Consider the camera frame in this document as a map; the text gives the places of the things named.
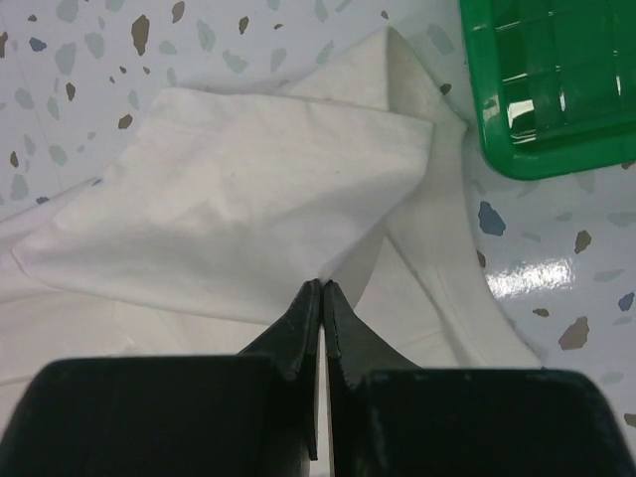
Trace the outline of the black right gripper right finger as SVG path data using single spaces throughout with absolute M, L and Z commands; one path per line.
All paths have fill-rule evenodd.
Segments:
M 608 402 L 584 375 L 422 368 L 322 292 L 336 476 L 631 476 Z

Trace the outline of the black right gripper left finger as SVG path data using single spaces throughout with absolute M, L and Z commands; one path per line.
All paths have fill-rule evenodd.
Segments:
M 52 362 L 1 440 L 5 476 L 305 476 L 322 286 L 234 355 Z

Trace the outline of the white t shirt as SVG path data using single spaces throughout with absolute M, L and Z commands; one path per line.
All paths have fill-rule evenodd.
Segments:
M 465 132 L 393 29 L 284 92 L 163 89 L 100 177 L 2 223 L 2 404 L 56 359 L 234 351 L 315 278 L 420 365 L 536 367 L 478 263 Z

